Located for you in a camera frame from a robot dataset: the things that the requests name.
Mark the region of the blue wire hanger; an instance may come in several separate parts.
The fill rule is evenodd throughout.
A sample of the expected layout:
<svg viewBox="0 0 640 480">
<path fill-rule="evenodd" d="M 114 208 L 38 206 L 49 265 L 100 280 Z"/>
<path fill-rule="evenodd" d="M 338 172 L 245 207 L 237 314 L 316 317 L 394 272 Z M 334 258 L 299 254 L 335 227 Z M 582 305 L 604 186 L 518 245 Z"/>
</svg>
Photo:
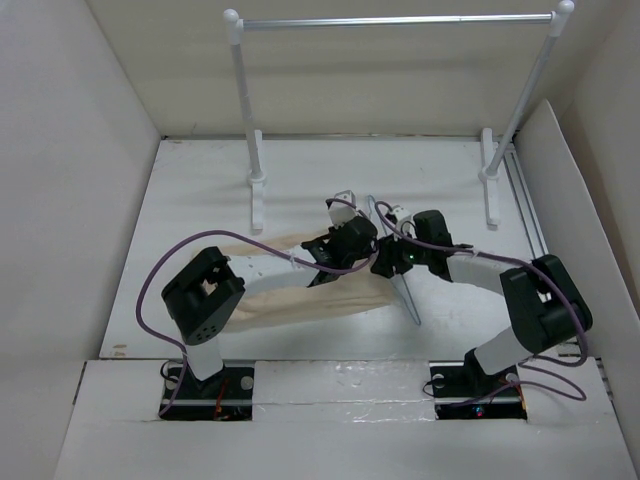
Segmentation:
<svg viewBox="0 0 640 480">
<path fill-rule="evenodd" d="M 373 195 L 366 197 L 366 213 L 373 223 L 379 228 L 379 231 L 383 236 L 390 233 L 387 227 L 381 222 L 379 216 L 375 211 L 376 199 Z M 391 285 L 395 291 L 396 296 L 399 298 L 405 313 L 411 318 L 412 322 L 420 327 L 422 320 L 417 310 L 413 295 L 409 289 L 409 285 L 403 275 L 395 275 L 390 279 Z"/>
</svg>

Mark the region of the beige trousers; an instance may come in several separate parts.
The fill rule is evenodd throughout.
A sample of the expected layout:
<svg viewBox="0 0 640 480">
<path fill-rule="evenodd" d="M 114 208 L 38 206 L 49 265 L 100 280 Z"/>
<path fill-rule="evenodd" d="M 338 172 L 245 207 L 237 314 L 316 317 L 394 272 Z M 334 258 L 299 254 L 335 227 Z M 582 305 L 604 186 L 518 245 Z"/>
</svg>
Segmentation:
<svg viewBox="0 0 640 480">
<path fill-rule="evenodd" d="M 389 280 L 363 269 L 313 288 L 245 295 L 224 331 L 239 333 L 339 318 L 389 306 L 394 298 Z"/>
</svg>

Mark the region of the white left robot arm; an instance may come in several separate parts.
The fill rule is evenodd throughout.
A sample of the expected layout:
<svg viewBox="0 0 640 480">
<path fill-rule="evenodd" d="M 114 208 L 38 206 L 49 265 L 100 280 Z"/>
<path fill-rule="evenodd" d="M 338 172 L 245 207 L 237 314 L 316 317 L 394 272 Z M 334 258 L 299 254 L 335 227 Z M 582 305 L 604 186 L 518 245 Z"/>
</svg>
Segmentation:
<svg viewBox="0 0 640 480">
<path fill-rule="evenodd" d="M 374 224 L 357 215 L 280 254 L 226 256 L 217 247 L 198 253 L 161 292 L 186 347 L 190 387 L 205 397 L 222 387 L 216 336 L 243 297 L 334 282 L 374 254 L 377 235 Z"/>
</svg>

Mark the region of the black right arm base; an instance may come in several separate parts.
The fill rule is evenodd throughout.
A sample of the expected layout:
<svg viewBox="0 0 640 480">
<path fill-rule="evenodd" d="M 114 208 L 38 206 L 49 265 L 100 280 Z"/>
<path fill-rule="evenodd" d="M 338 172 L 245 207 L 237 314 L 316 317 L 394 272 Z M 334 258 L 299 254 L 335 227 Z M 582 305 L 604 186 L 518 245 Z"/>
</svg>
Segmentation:
<svg viewBox="0 0 640 480">
<path fill-rule="evenodd" d="M 521 391 L 509 384 L 517 379 L 515 366 L 486 376 L 462 361 L 435 361 L 423 393 L 434 401 L 437 420 L 526 420 Z"/>
</svg>

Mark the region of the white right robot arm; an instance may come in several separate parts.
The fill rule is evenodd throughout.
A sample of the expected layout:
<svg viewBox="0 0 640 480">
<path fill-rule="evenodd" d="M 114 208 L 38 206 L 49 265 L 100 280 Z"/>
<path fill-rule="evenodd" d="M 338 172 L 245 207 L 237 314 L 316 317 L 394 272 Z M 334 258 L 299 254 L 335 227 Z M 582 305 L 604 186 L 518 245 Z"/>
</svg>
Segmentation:
<svg viewBox="0 0 640 480">
<path fill-rule="evenodd" d="M 520 386 L 512 371 L 516 366 L 531 369 L 533 361 L 540 360 L 577 368 L 586 362 L 586 333 L 593 317 L 558 257 L 547 254 L 525 261 L 456 244 L 438 210 L 409 214 L 383 201 L 375 202 L 374 210 L 391 233 L 379 242 L 372 272 L 392 278 L 424 266 L 449 283 L 493 292 L 506 304 L 508 327 L 468 351 L 454 374 L 431 380 L 435 394 L 453 387 L 456 396 L 470 404 Z M 548 355 L 570 339 L 578 342 L 578 360 L 563 363 Z"/>
</svg>

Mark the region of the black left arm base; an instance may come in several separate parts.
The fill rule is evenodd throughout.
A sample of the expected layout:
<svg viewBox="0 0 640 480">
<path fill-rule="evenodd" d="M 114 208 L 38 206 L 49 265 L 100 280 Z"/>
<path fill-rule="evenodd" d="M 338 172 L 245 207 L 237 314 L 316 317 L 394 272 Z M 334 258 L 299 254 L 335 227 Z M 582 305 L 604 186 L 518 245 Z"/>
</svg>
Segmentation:
<svg viewBox="0 0 640 480">
<path fill-rule="evenodd" d="M 163 393 L 159 418 L 165 421 L 250 421 L 253 417 L 255 364 L 231 362 L 213 379 L 198 381 L 189 370 L 178 384 L 181 363 L 160 367 Z"/>
</svg>

